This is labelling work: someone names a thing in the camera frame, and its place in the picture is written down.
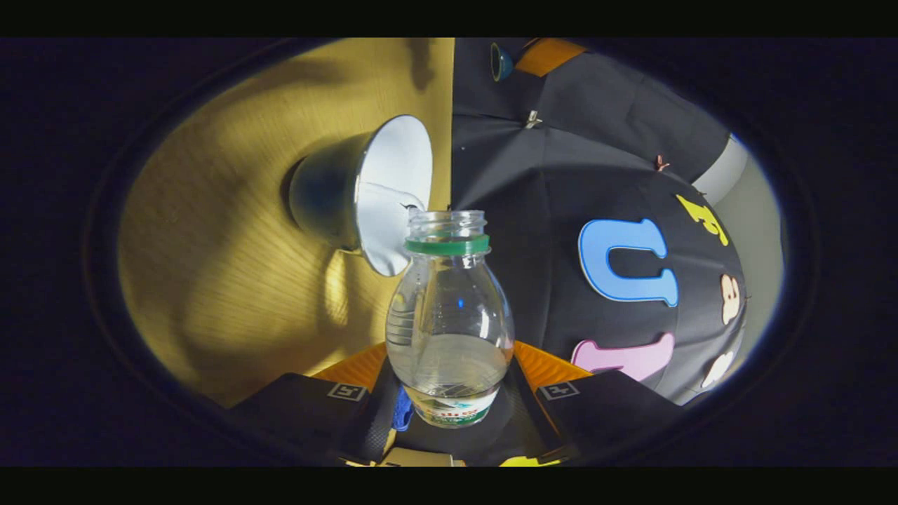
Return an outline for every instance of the plastic bottle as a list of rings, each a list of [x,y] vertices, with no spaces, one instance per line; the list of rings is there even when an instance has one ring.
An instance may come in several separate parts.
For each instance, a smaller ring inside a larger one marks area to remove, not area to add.
[[[515,345],[511,310],[487,266],[483,211],[410,213],[411,257],[390,304],[386,346],[415,412],[441,428],[486,417]]]

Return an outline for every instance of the green bottle ring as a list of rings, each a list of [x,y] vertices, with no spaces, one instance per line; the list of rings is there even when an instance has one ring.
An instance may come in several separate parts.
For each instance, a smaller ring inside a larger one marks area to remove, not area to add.
[[[405,241],[405,248],[412,253],[435,256],[463,256],[483,253],[489,249],[489,235],[475,236],[463,242],[415,242]]]

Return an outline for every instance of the blue letter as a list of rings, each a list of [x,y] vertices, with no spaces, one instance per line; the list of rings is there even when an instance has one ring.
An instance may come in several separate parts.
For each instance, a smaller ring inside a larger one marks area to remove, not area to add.
[[[626,278],[614,273],[608,261],[612,249],[619,248],[651,251],[658,258],[667,256],[665,238],[651,220],[590,221],[580,230],[578,246],[583,273],[589,285],[603,297],[617,302],[664,300],[668,306],[677,305],[676,277],[670,269],[662,270],[661,277]]]

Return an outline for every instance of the blue object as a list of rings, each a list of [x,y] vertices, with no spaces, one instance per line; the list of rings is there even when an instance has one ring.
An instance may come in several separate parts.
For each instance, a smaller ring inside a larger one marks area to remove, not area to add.
[[[679,302],[676,277],[670,269],[660,277],[629,278],[614,273],[608,261],[611,249],[651,251],[658,258],[667,256],[667,243],[661,230],[650,219],[638,223],[596,219],[580,230],[577,244],[580,265],[590,286],[600,295],[617,302],[664,300],[674,307]]]
[[[411,398],[405,393],[405,387],[399,386],[396,396],[396,408],[393,410],[393,429],[405,431],[411,424]]]
[[[493,42],[489,47],[489,70],[492,72],[493,80],[499,82],[505,79],[514,69],[515,63],[508,53]]]

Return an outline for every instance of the wooden panel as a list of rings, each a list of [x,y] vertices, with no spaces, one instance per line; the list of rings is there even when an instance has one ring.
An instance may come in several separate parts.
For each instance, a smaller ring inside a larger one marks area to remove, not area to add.
[[[119,269],[137,329],[179,380],[229,407],[383,341],[399,277],[305,234],[281,184],[314,149],[412,114],[434,148],[430,207],[445,209],[453,46],[334,42],[219,95],[165,139],[128,196]]]

